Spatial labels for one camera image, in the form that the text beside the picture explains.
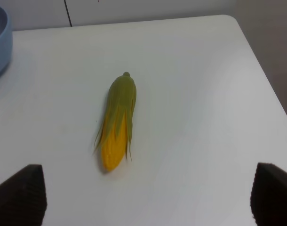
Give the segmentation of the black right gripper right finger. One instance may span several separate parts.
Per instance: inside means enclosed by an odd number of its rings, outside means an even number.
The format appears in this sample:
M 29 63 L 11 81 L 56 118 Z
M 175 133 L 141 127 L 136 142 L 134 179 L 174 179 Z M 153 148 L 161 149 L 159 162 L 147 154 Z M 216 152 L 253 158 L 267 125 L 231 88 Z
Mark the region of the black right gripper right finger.
M 287 226 L 287 172 L 272 163 L 258 163 L 250 207 L 258 226 Z

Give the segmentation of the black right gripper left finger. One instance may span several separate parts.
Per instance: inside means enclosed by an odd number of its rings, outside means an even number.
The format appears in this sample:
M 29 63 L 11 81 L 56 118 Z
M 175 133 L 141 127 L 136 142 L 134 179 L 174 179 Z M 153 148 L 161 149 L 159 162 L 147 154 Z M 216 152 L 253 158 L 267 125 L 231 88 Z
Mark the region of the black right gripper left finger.
M 47 205 L 40 164 L 29 164 L 0 184 L 0 226 L 41 226 Z

